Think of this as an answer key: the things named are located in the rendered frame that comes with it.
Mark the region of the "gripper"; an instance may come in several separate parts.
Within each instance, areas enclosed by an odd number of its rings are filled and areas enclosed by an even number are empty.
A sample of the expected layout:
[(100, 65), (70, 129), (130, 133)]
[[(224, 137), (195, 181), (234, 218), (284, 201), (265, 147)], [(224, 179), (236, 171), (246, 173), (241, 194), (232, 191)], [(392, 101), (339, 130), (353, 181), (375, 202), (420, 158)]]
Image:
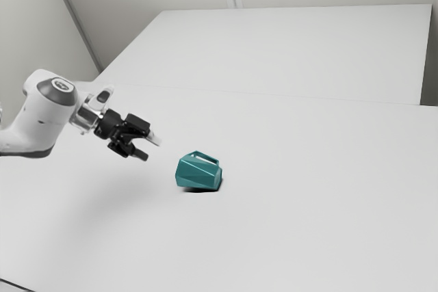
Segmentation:
[(127, 114), (123, 120), (120, 114), (108, 109), (97, 124), (94, 134), (102, 140), (109, 140), (107, 147), (121, 157), (134, 157), (147, 161), (149, 155), (136, 148), (132, 139), (142, 138), (150, 143), (160, 146), (162, 139), (152, 130), (151, 124), (134, 114)]

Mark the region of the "teal faceted mug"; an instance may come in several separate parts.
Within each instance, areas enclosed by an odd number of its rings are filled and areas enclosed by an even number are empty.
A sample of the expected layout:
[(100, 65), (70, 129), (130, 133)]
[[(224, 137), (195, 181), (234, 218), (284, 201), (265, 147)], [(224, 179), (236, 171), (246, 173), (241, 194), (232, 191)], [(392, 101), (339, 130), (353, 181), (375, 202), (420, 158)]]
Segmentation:
[(197, 150), (180, 158), (175, 172), (179, 187), (217, 191), (222, 182), (219, 160)]

